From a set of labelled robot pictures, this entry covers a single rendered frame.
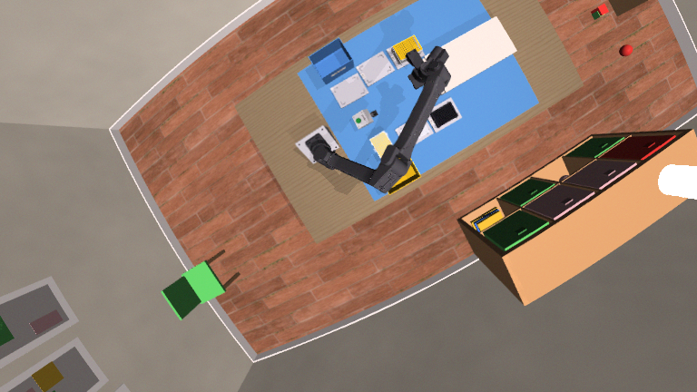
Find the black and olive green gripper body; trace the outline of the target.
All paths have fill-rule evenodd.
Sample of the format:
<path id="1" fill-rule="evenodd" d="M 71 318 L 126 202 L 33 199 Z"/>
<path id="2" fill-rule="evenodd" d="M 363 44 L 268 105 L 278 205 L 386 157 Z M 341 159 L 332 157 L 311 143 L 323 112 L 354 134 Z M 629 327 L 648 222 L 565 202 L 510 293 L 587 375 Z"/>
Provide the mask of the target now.
<path id="1" fill-rule="evenodd" d="M 418 74 L 417 74 L 418 75 Z M 411 81 L 415 89 L 420 88 L 421 86 L 424 85 L 426 79 L 422 79 L 419 75 L 418 78 L 415 80 L 412 74 L 408 76 L 408 79 Z"/>

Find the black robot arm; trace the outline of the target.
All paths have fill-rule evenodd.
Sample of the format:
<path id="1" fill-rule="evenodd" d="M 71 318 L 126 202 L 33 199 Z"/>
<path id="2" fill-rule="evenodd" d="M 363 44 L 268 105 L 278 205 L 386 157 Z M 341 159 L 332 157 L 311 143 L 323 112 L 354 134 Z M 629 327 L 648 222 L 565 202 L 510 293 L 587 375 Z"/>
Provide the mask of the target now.
<path id="1" fill-rule="evenodd" d="M 408 52 L 406 58 L 407 61 L 415 67 L 411 73 L 415 80 L 418 78 L 418 75 L 426 80 L 423 90 L 401 134 L 398 136 L 394 145 L 389 144 L 387 146 L 381 156 L 378 168 L 373 170 L 365 165 L 339 156 L 335 153 L 336 150 L 331 150 L 329 144 L 320 133 L 315 134 L 305 141 L 306 146 L 310 149 L 311 153 L 314 154 L 314 161 L 319 162 L 328 169 L 336 169 L 344 172 L 349 176 L 373 186 L 383 193 L 387 193 L 407 174 L 412 163 L 410 158 L 413 149 L 427 123 L 437 99 L 448 86 L 451 74 L 445 66 L 449 54 L 446 49 L 440 46 L 435 46 L 425 62 L 416 48 Z"/>

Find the yellow open-top bin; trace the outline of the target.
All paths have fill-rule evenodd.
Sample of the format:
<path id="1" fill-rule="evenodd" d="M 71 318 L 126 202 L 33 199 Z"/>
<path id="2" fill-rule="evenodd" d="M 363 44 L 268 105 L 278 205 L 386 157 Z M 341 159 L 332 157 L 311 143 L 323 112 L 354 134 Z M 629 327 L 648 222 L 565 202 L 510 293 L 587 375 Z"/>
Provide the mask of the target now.
<path id="1" fill-rule="evenodd" d="M 405 187 L 406 185 L 410 184 L 412 181 L 415 181 L 416 179 L 420 178 L 421 175 L 419 174 L 415 164 L 412 162 L 407 174 L 403 176 L 399 182 L 389 191 L 389 195 L 394 193 L 395 191 L 398 191 L 399 189 Z"/>

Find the blue open-top box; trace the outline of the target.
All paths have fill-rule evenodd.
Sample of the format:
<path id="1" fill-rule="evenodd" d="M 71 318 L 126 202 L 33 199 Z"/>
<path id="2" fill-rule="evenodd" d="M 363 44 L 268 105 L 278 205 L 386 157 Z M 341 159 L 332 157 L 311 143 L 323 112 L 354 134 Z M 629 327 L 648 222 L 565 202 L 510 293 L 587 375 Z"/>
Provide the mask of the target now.
<path id="1" fill-rule="evenodd" d="M 353 58 L 339 38 L 309 56 L 319 76 L 327 85 L 354 68 Z M 336 70 L 335 70 L 336 69 Z"/>

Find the blue bench mat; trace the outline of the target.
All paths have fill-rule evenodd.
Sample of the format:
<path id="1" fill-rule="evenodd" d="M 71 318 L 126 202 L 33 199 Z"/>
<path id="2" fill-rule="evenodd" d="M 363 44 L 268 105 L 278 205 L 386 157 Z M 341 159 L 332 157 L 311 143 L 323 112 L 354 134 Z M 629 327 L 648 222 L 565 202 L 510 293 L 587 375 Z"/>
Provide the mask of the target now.
<path id="1" fill-rule="evenodd" d="M 408 76 L 415 68 L 394 65 L 387 49 L 414 35 L 425 54 L 490 20 L 479 0 L 418 0 L 344 43 L 355 67 L 325 85 L 313 64 L 298 72 L 312 99 L 351 161 L 377 169 L 378 153 L 369 139 L 385 131 L 394 142 L 396 129 L 407 122 L 423 86 L 415 90 Z M 367 87 L 356 69 L 379 52 L 395 68 L 393 73 Z M 358 73 L 368 94 L 341 109 L 331 87 Z M 420 174 L 480 140 L 538 100 L 514 55 L 487 68 L 451 91 L 440 95 L 438 105 L 452 97 L 462 118 L 419 142 L 411 160 Z M 435 107 L 434 106 L 434 107 Z M 352 116 L 377 111 L 374 122 L 358 129 Z"/>

